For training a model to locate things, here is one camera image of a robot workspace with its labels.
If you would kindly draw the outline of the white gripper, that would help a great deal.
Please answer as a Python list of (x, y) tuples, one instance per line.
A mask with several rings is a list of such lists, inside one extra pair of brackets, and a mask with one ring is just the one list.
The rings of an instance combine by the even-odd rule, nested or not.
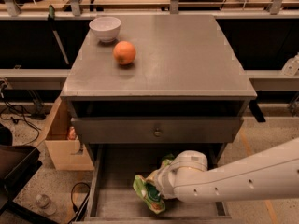
[(146, 182), (154, 183), (164, 198), (174, 199), (178, 197), (175, 193), (177, 181), (182, 181), (183, 176), (190, 171), (200, 173), (206, 170), (206, 155), (198, 151), (187, 150), (178, 154), (169, 165), (151, 172), (146, 178)]

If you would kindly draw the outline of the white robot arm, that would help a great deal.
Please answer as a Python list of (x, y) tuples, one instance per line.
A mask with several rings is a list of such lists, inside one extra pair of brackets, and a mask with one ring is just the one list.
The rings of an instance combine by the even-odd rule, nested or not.
[(209, 170), (204, 154), (187, 150), (154, 173), (154, 200), (185, 203), (299, 197), (299, 139)]

